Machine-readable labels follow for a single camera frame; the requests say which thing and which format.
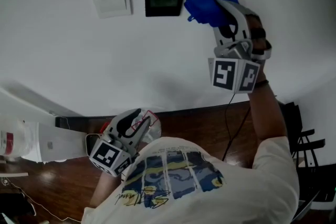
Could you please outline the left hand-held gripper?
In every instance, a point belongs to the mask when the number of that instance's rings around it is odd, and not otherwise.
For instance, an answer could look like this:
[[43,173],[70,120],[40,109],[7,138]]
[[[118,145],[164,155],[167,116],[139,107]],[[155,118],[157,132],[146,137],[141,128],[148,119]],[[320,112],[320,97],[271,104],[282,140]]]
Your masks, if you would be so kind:
[[127,110],[105,126],[89,155],[96,168],[117,177],[135,161],[137,148],[151,124],[147,116],[136,129],[131,128],[132,133],[126,133],[140,112],[141,109]]

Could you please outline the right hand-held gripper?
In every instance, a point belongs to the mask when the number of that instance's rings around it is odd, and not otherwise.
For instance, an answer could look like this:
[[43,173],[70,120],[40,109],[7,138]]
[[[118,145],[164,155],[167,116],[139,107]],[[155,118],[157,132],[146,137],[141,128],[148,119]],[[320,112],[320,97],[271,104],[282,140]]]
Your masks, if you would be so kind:
[[211,85],[231,93],[251,93],[260,64],[253,54],[253,43],[247,24],[248,9],[239,3],[216,0],[224,22],[214,27],[217,46],[214,58],[208,59]]

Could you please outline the person's right hand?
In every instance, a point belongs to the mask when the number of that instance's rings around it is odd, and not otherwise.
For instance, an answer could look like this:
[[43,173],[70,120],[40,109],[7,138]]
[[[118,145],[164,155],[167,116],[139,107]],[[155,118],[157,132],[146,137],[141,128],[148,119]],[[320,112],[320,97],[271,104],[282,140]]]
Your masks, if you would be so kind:
[[264,67],[266,59],[270,55],[271,45],[266,39],[266,32],[260,21],[260,18],[256,15],[247,15],[247,24],[251,33],[251,40],[253,43],[253,54],[255,55],[255,60],[260,64],[260,69],[256,81],[256,87],[259,88],[269,88],[269,81],[264,73]]

